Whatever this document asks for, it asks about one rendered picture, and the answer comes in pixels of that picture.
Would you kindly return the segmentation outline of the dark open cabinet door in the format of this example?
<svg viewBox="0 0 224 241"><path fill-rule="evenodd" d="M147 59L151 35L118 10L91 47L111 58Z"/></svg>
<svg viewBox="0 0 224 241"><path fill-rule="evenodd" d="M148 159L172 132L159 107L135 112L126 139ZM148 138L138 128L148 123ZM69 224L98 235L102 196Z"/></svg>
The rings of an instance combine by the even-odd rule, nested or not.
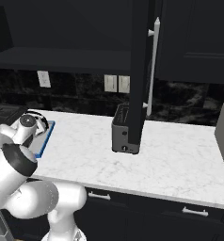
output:
<svg viewBox="0 0 224 241"><path fill-rule="evenodd" d="M128 113L128 142L139 144L141 138L144 79L150 25L156 0L133 0L132 50L130 70L130 103Z"/></svg>

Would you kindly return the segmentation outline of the blue rimmed grey tray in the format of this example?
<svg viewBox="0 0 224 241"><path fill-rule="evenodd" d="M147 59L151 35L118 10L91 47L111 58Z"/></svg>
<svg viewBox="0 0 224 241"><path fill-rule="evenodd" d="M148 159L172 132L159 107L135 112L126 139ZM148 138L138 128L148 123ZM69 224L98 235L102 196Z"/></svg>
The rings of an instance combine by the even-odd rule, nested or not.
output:
<svg viewBox="0 0 224 241"><path fill-rule="evenodd" d="M53 120L49 120L49 129L42 135L35 137L29 147L29 150L35 155L36 158L41 158L49 138L53 133L56 123Z"/></svg>

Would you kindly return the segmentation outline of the dark closed cabinet door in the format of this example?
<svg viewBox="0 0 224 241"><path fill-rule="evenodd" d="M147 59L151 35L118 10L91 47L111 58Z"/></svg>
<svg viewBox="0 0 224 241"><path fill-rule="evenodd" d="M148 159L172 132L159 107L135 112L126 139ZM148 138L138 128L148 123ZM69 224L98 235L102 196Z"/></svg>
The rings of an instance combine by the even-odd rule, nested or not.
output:
<svg viewBox="0 0 224 241"><path fill-rule="evenodd" d="M224 0L163 0L160 80L224 84Z"/></svg>

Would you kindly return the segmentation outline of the grey toaster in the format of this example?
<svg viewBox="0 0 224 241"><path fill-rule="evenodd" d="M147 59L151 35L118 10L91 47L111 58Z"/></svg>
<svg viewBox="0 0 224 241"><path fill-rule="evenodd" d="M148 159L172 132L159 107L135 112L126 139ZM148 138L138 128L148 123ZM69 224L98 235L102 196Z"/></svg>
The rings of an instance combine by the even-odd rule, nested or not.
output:
<svg viewBox="0 0 224 241"><path fill-rule="evenodd" d="M111 123L112 151L115 153L138 154L140 143L129 142L129 104L119 104Z"/></svg>

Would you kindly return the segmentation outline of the dark drawer front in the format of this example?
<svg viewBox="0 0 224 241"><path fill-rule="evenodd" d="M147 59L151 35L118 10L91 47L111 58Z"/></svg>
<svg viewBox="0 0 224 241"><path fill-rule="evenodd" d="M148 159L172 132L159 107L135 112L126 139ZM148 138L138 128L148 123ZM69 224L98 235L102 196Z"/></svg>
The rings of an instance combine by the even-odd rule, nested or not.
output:
<svg viewBox="0 0 224 241"><path fill-rule="evenodd" d="M131 195L128 198L129 207L135 211L153 216L160 217L177 217L187 218L197 221L213 222L216 224L224 224L224 210L216 209L208 206L201 206L196 204L190 204L185 202L177 201L166 201L157 198L149 198ZM184 214L183 208L186 206L187 209L195 211L203 211L209 213L208 217L202 217L191 214Z"/></svg>
<svg viewBox="0 0 224 241"><path fill-rule="evenodd" d="M118 192L114 192L114 191L110 191L110 190L90 188L90 187L87 187L86 191L87 192L92 191L93 193L99 194L99 195L109 194L110 197L111 197L110 201L88 197L88 199L90 201L99 201L99 202L104 203L104 204L111 204L111 205L114 205L114 206L124 207L124 208L126 208L127 205L128 205L128 197L127 197L126 194L122 194L122 193L118 193Z"/></svg>

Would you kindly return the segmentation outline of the black hob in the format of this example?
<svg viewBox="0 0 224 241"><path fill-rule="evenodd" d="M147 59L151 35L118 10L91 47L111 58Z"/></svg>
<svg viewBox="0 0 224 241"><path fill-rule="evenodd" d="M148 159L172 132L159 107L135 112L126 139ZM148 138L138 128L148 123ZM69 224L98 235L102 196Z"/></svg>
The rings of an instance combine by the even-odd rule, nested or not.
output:
<svg viewBox="0 0 224 241"><path fill-rule="evenodd" d="M26 106L0 104L0 124L11 125L27 111Z"/></svg>

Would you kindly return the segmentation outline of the white wall switch plate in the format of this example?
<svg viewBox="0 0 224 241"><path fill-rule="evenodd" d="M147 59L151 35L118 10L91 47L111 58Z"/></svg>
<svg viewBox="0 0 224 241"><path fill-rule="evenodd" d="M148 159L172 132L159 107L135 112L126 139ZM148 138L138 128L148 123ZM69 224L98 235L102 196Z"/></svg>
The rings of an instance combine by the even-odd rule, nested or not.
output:
<svg viewBox="0 0 224 241"><path fill-rule="evenodd" d="M104 77L104 90L106 92L116 92L117 91L117 76L116 75L106 75Z"/></svg>
<svg viewBox="0 0 224 241"><path fill-rule="evenodd" d="M129 93L130 92L130 77L129 76L119 76L119 92Z"/></svg>

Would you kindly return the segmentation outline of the white wall outlet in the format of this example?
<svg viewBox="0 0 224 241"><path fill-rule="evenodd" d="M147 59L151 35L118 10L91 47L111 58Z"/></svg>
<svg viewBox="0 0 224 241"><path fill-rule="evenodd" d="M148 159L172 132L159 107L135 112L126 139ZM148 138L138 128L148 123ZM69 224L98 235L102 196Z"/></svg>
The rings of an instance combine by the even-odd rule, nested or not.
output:
<svg viewBox="0 0 224 241"><path fill-rule="evenodd" d="M42 88L49 88L49 87L51 87L50 77L49 77L49 73L48 72L46 72L46 71L37 71L37 74L38 74L40 86Z"/></svg>

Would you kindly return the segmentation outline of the dark open wall cabinet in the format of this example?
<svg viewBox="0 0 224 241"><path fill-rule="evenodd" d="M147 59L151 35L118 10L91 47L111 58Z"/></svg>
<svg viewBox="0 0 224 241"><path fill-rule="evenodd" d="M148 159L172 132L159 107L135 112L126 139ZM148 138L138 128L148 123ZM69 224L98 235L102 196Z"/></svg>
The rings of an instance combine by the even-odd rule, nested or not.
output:
<svg viewBox="0 0 224 241"><path fill-rule="evenodd" d="M0 69L128 75L132 0L0 0Z"/></svg>

